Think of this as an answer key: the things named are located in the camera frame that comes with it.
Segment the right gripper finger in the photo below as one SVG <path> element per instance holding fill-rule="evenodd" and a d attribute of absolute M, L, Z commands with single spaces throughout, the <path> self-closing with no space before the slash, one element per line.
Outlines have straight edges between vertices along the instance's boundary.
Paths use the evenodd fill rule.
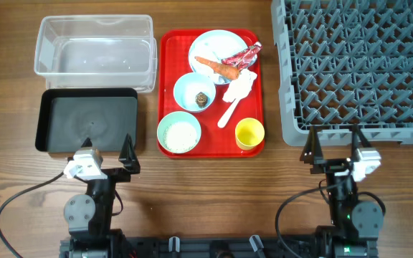
<path fill-rule="evenodd" d="M 358 157 L 356 155 L 356 151 L 360 147 L 370 148 L 371 144 L 361 132 L 361 129 L 357 124 L 352 126 L 351 132 L 351 160 L 357 161 Z"/>
<path fill-rule="evenodd" d="M 313 125 L 300 154 L 300 161 L 306 164 L 322 164 L 324 162 L 323 151 L 317 134 L 317 128 Z"/>

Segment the mint green bowl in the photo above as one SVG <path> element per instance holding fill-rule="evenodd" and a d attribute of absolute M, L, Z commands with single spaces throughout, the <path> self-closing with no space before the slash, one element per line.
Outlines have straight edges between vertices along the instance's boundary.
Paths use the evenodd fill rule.
<path fill-rule="evenodd" d="M 176 112 L 169 113 L 168 115 L 162 118 L 162 120 L 159 122 L 158 127 L 157 127 L 158 142 L 160 143 L 162 148 L 165 149 L 166 151 L 169 151 L 169 150 L 166 148 L 165 144 L 163 143 L 163 135 L 168 126 L 174 123 L 177 123 L 177 122 L 188 122 L 192 124 L 195 127 L 197 135 L 198 135 L 197 144 L 199 143 L 201 139 L 200 123 L 191 113 L 187 113 L 184 111 L 176 111 Z"/>

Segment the white rice pile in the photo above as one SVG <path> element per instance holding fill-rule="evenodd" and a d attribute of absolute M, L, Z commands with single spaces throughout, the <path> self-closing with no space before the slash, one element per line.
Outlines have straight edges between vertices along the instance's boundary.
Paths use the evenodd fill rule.
<path fill-rule="evenodd" d="M 195 127 L 188 122 L 177 122 L 167 127 L 163 143 L 172 153 L 185 153 L 197 144 Z"/>

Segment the brown food scrap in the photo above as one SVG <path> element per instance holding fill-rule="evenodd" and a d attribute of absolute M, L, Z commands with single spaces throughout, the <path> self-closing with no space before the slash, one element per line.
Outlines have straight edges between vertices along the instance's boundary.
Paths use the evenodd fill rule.
<path fill-rule="evenodd" d="M 200 108 L 204 108 L 205 106 L 207 106 L 208 101 L 209 97 L 205 95 L 203 92 L 199 92 L 196 95 L 195 102 Z"/>

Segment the red snack wrapper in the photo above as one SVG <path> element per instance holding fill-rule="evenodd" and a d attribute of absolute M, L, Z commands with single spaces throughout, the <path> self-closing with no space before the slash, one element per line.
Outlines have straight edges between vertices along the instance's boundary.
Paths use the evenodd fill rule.
<path fill-rule="evenodd" d="M 257 59 L 257 54 L 262 49 L 262 44 L 260 42 L 255 42 L 252 46 L 234 54 L 231 57 L 222 59 L 223 65 L 229 65 L 243 70 L 253 65 Z"/>

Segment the orange carrot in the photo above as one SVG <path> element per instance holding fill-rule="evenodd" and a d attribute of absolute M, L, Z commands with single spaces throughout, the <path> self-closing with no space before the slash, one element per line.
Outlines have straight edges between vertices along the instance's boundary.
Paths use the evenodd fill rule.
<path fill-rule="evenodd" d="M 236 67 L 214 62 L 198 56 L 195 56 L 195 60 L 203 65 L 212 68 L 214 72 L 227 78 L 228 80 L 236 80 L 240 75 L 240 70 Z"/>

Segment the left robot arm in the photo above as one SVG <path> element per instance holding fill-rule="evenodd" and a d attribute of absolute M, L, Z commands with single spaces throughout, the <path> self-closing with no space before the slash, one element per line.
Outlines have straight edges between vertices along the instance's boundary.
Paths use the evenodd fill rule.
<path fill-rule="evenodd" d="M 69 179 L 87 184 L 84 194 L 73 196 L 64 207 L 70 238 L 60 242 L 60 258 L 136 257 L 136 249 L 120 229 L 111 229 L 115 199 L 120 199 L 115 189 L 117 183 L 131 180 L 141 166 L 133 149 L 132 139 L 125 137 L 118 160 L 119 168 L 102 168 L 100 151 L 86 139 L 81 148 L 68 158 L 63 173 Z"/>

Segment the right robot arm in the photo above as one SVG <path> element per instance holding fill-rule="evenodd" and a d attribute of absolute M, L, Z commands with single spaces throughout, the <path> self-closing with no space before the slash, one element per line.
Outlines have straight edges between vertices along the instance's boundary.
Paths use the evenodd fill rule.
<path fill-rule="evenodd" d="M 350 156 L 325 159 L 312 127 L 300 160 L 312 165 L 312 174 L 326 176 L 326 187 L 318 190 L 327 198 L 331 216 L 331 225 L 318 226 L 313 234 L 312 257 L 377 257 L 386 207 L 378 196 L 358 191 L 357 183 L 381 165 L 378 150 L 354 126 Z"/>

